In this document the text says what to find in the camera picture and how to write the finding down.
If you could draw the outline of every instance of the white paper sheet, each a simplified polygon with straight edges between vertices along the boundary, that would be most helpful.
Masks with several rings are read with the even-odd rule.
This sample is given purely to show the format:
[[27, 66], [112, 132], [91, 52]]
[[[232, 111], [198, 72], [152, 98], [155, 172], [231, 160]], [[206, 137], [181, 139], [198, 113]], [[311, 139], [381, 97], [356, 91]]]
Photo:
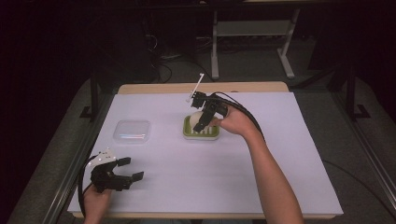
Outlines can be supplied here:
[[[306, 216], [343, 213], [318, 151], [291, 92], [229, 93], [262, 127], [266, 142], [289, 180]], [[262, 214], [245, 141], [220, 131], [215, 141], [186, 140], [183, 120], [197, 111], [187, 94], [116, 95], [92, 155], [110, 147], [118, 158], [117, 175], [145, 172], [131, 189], [114, 192], [110, 213]], [[120, 145], [113, 139], [122, 119], [146, 119], [149, 140]], [[85, 174], [85, 186], [91, 170]], [[80, 211], [77, 194], [68, 208]]]

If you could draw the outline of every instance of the human arm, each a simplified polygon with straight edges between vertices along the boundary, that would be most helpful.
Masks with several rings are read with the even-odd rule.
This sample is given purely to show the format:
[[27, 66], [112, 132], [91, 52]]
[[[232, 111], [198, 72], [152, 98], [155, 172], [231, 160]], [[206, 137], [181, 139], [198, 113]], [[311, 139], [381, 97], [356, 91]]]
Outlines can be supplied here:
[[95, 185], [90, 185], [84, 193], [84, 224], [99, 224], [110, 204], [111, 189], [98, 193]]
[[228, 106], [226, 118], [214, 119], [210, 125], [219, 125], [230, 133], [239, 134], [247, 142], [262, 210], [268, 223], [304, 223], [300, 205], [287, 178], [253, 122], [239, 110]]

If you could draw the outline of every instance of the green tray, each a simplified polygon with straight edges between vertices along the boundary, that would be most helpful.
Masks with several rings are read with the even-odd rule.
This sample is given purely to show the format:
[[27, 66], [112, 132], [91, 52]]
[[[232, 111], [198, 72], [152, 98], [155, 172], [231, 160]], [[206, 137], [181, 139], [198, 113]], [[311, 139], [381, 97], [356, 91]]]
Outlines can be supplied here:
[[216, 140], [219, 138], [219, 126], [209, 127], [207, 131], [195, 132], [190, 126], [190, 116], [184, 118], [183, 135], [186, 139], [193, 140]]

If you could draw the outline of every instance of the plastic container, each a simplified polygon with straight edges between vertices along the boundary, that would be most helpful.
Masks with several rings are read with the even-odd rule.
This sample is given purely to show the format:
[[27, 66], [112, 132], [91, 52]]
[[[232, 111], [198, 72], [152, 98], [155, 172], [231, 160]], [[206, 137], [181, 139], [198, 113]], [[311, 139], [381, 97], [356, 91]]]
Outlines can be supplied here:
[[113, 138], [119, 144], [143, 144], [149, 140], [150, 123], [144, 119], [123, 119], [117, 124]]

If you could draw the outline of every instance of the human hand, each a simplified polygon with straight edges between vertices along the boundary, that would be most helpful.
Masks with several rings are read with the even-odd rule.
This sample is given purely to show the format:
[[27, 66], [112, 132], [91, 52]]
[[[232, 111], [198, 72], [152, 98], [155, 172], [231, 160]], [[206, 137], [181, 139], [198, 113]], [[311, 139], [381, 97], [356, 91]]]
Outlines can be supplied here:
[[251, 133], [259, 132], [253, 122], [244, 113], [231, 105], [227, 105], [228, 113], [224, 119], [214, 118], [209, 126], [220, 126], [230, 133], [239, 134], [243, 137]]
[[95, 185], [90, 185], [84, 193], [84, 224], [101, 223], [110, 204], [111, 189], [98, 193]]

